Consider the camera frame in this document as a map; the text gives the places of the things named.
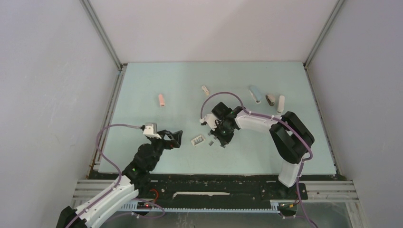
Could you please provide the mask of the staple box tray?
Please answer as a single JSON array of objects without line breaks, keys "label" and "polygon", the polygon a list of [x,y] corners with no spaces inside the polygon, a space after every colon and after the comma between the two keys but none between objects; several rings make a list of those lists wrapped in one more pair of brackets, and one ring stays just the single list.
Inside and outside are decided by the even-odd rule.
[{"label": "staple box tray", "polygon": [[199,146],[201,143],[205,141],[205,137],[203,135],[198,135],[191,140],[191,144],[195,147]]}]

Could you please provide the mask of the blue stapler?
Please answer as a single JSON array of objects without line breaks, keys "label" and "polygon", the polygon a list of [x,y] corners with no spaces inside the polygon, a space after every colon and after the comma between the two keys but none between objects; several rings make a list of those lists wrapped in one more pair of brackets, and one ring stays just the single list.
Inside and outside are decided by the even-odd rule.
[{"label": "blue stapler", "polygon": [[254,102],[256,104],[260,104],[261,100],[262,100],[262,93],[259,91],[259,89],[256,86],[251,85],[249,87],[249,92],[250,92]]}]

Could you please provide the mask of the beige stapler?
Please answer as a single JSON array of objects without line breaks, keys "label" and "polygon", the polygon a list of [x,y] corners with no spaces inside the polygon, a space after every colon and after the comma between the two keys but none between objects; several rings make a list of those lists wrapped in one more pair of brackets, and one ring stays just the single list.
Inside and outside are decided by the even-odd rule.
[{"label": "beige stapler", "polygon": [[276,98],[273,94],[266,94],[265,95],[266,101],[270,106],[274,106],[276,103]]}]

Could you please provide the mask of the white stapler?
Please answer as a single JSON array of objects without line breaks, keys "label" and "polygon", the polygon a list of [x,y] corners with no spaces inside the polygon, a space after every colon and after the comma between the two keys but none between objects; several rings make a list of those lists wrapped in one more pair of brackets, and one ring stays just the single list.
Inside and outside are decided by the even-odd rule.
[{"label": "white stapler", "polygon": [[277,113],[282,114],[285,108],[285,96],[280,95],[278,98]]}]

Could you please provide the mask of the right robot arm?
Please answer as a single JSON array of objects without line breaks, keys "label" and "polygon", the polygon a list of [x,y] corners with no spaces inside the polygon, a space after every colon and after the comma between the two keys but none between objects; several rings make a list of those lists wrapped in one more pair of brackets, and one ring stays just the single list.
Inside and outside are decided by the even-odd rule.
[{"label": "right robot arm", "polygon": [[312,159],[313,134],[294,112],[283,115],[253,113],[242,106],[234,109],[223,102],[200,118],[201,125],[210,127],[210,134],[219,140],[221,147],[228,145],[236,130],[253,130],[268,133],[282,158],[282,168],[276,186],[277,194],[284,199],[296,191],[295,184],[301,177],[303,163]]}]

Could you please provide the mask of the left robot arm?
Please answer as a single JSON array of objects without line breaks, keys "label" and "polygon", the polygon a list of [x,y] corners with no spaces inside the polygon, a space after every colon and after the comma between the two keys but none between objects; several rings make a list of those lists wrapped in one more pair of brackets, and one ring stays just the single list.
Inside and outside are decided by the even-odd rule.
[{"label": "left robot arm", "polygon": [[76,208],[67,206],[58,218],[58,228],[99,228],[124,204],[150,192],[150,172],[165,150],[180,148],[183,131],[168,130],[146,136],[149,143],[140,145],[133,160],[119,171],[118,177],[95,197]]}]

